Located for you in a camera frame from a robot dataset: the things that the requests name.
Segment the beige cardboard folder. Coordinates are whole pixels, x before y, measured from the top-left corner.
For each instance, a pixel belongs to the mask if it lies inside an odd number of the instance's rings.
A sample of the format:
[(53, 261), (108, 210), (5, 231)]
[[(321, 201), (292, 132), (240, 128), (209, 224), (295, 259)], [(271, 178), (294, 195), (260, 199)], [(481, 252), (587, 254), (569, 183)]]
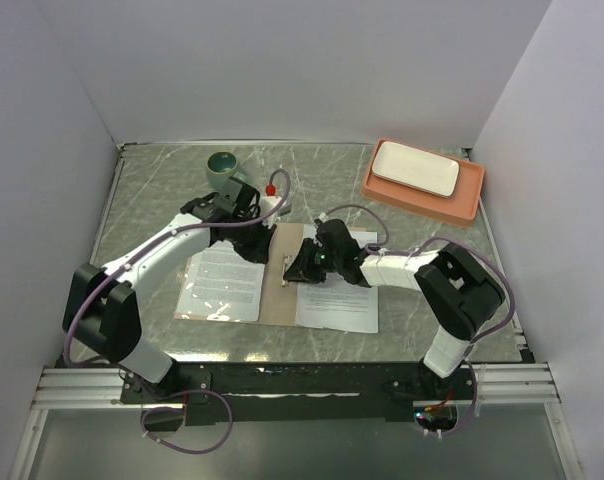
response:
[(302, 327), (295, 323), (297, 306), (297, 285), (289, 283), (281, 286), (282, 262), (284, 255), (297, 255), (303, 240), (303, 228), (296, 223), (283, 223), (277, 227), (270, 246), (269, 263), (264, 265), (259, 319), (254, 323), (261, 326)]

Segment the white printed paper sheets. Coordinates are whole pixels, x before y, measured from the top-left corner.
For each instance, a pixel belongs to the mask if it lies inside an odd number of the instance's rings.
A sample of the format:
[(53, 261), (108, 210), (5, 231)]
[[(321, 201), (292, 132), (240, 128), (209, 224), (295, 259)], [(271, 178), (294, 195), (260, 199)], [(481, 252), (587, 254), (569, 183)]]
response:
[[(315, 225), (303, 228), (303, 240), (312, 238)], [(375, 232), (351, 231), (351, 236), (363, 248), (377, 240)], [(378, 289), (366, 285), (348, 284), (338, 273), (329, 273), (324, 283), (297, 285), (296, 320), (298, 326), (332, 329), (350, 333), (376, 334), (378, 323)]]

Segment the single white printed sheet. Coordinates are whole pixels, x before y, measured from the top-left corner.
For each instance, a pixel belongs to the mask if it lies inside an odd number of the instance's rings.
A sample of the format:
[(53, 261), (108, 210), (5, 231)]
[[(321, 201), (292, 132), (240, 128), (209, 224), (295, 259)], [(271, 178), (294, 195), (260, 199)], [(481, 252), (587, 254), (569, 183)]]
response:
[(174, 317), (257, 322), (264, 272), (263, 264), (244, 260), (230, 242), (217, 242), (187, 261)]

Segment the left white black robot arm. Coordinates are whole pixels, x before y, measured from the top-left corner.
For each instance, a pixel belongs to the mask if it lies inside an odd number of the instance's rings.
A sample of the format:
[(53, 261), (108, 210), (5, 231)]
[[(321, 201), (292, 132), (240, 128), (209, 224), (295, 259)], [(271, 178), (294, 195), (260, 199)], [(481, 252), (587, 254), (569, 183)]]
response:
[(71, 346), (79, 341), (105, 360), (144, 380), (156, 401), (180, 389), (180, 365), (145, 339), (139, 303), (182, 262), (218, 242), (228, 242), (244, 260), (269, 261), (275, 219), (287, 200), (273, 184), (259, 192), (232, 177), (218, 192), (196, 197), (148, 240), (102, 266), (85, 263), (73, 274), (63, 317), (63, 358), (77, 367)]

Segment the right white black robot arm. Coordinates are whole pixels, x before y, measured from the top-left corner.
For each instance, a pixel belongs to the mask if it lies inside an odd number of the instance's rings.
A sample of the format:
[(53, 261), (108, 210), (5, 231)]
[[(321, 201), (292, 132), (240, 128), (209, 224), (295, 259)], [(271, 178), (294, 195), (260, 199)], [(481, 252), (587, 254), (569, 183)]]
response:
[(411, 253), (391, 253), (377, 245), (360, 246), (338, 219), (316, 222), (315, 233), (302, 241), (283, 279), (315, 285), (330, 273), (358, 287), (422, 293), (438, 330), (422, 358), (425, 369), (419, 374), (419, 386), (434, 399), (453, 388), (453, 373), (474, 338), (506, 300), (502, 286), (462, 246), (448, 242), (437, 250), (420, 247)]

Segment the metal folder clip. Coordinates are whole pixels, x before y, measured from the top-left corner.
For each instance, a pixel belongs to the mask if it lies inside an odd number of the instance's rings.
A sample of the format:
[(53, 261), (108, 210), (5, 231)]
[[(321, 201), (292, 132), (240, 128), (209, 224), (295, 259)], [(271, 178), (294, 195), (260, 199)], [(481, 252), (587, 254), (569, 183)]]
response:
[(284, 255), (282, 262), (282, 275), (281, 275), (281, 286), (287, 287), (289, 285), (289, 281), (285, 278), (286, 272), (292, 266), (295, 257), (293, 255)]

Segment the teal ceramic mug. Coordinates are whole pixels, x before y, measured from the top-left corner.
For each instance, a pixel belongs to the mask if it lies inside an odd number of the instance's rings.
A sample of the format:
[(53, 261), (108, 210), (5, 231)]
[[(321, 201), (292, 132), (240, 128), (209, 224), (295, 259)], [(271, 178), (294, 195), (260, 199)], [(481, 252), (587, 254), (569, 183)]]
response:
[(220, 151), (212, 154), (206, 162), (206, 177), (209, 185), (219, 191), (229, 178), (246, 182), (248, 177), (241, 169), (241, 164), (230, 152)]

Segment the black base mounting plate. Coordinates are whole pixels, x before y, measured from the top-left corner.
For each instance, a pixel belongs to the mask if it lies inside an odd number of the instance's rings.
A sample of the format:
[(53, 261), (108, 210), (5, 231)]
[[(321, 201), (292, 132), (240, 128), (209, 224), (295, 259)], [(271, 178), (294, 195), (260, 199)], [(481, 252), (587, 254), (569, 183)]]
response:
[(157, 385), (128, 376), (120, 400), (174, 407), (188, 426), (383, 419), (410, 422), (418, 402), (469, 400), (471, 374), (441, 379), (419, 362), (181, 363)]

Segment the salmon rectangular tray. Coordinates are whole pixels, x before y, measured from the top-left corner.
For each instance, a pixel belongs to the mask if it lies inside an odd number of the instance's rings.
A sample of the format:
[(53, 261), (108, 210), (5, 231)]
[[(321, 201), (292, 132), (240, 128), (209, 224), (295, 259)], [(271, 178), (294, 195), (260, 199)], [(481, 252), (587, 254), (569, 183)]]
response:
[(364, 175), (361, 194), (371, 200), (422, 215), (440, 222), (462, 228), (471, 226), (478, 208), (485, 170), (482, 166), (450, 155), (441, 155), (459, 164), (460, 171), (455, 190), (450, 197), (440, 197), (407, 187), (392, 181), (376, 177), (371, 170), (373, 157), (378, 148), (389, 139), (381, 139), (374, 148), (371, 160)]

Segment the white rectangular plate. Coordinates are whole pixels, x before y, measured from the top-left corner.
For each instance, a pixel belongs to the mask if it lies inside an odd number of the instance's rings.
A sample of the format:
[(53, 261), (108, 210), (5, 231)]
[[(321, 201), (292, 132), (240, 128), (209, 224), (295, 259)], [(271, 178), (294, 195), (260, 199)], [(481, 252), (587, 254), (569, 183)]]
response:
[(456, 160), (385, 141), (373, 157), (372, 173), (381, 179), (440, 197), (450, 197), (458, 180)]

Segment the aluminium extrusion rail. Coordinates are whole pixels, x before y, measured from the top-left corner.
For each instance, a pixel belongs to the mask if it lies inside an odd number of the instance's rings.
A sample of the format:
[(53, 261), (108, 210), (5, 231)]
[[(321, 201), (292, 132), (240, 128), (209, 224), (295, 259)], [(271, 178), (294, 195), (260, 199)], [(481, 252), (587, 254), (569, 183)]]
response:
[[(560, 401), (546, 364), (480, 364), (478, 404), (552, 404)], [(84, 410), (128, 408), (120, 401), (124, 379), (116, 369), (46, 369), (42, 372), (33, 410)]]

